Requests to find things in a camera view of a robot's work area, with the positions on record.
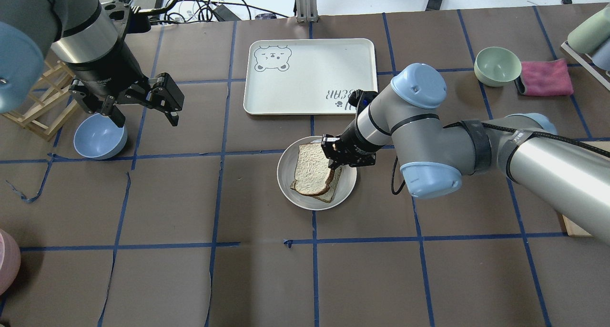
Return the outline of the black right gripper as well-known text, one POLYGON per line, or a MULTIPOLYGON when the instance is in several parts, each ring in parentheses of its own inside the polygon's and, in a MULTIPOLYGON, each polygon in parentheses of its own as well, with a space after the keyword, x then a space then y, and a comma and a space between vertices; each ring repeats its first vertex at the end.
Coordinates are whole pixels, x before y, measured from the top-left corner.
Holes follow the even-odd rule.
POLYGON ((355 119, 337 136, 323 134, 321 146, 333 170, 344 165, 358 168, 376 164, 377 146, 363 137, 355 119))

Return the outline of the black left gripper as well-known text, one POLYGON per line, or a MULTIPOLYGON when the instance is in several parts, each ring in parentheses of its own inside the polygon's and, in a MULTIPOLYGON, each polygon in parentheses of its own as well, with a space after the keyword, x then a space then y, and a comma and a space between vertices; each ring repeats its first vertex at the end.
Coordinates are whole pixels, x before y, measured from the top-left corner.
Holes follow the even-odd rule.
POLYGON ((144 107, 165 114, 172 127, 178 125, 184 104, 181 88, 167 72, 148 79, 124 41, 118 41, 100 59, 70 62, 68 68, 75 75, 70 91, 85 112, 100 113, 121 129, 126 117, 116 104, 143 101, 144 107))

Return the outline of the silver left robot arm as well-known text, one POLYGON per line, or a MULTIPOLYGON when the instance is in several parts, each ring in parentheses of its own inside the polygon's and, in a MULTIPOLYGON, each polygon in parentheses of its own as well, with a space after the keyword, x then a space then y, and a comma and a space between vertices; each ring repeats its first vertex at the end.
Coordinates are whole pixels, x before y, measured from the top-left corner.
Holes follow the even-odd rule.
POLYGON ((144 75, 125 43, 127 34, 149 31, 149 17, 164 12, 121 1, 0 0, 1 112, 21 106, 53 51, 74 73, 71 94, 88 114, 123 127, 118 106, 139 104, 177 126, 183 92, 169 73, 144 75))

